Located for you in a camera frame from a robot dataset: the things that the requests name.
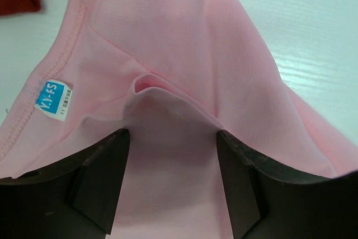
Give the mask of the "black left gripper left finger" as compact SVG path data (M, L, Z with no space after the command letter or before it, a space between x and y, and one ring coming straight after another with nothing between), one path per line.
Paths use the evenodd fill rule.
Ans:
M60 161L1 179L2 238L105 238L130 147L120 129Z

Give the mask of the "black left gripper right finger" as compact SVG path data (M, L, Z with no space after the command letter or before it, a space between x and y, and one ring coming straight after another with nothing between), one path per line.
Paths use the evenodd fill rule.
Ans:
M235 239L357 237L357 172L329 179L299 171L226 131L216 148Z

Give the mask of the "pink t shirt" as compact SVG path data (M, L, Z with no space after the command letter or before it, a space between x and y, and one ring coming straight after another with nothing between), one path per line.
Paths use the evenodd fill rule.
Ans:
M216 135L296 170L357 172L357 147L282 81L239 0L69 0L1 125L1 179L126 129L105 238L234 238Z

